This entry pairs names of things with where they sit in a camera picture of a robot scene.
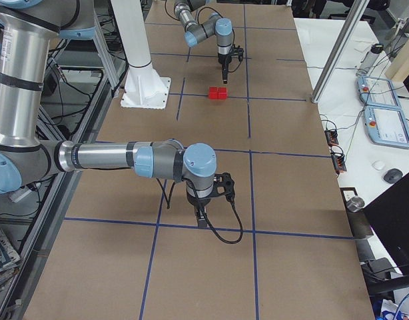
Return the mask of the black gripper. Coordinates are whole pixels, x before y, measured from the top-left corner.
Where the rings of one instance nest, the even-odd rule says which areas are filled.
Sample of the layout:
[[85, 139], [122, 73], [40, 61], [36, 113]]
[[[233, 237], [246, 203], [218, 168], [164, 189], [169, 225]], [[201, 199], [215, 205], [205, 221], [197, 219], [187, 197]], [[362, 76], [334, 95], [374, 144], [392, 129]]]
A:
[[222, 65], [222, 82], [228, 83], [228, 66], [232, 61], [231, 54], [218, 54], [218, 62]]
[[195, 207], [195, 215], [197, 220], [197, 227], [208, 227], [208, 219], [206, 215], [205, 207], [210, 203], [210, 198], [196, 197], [194, 194], [190, 194], [186, 191], [187, 201]]

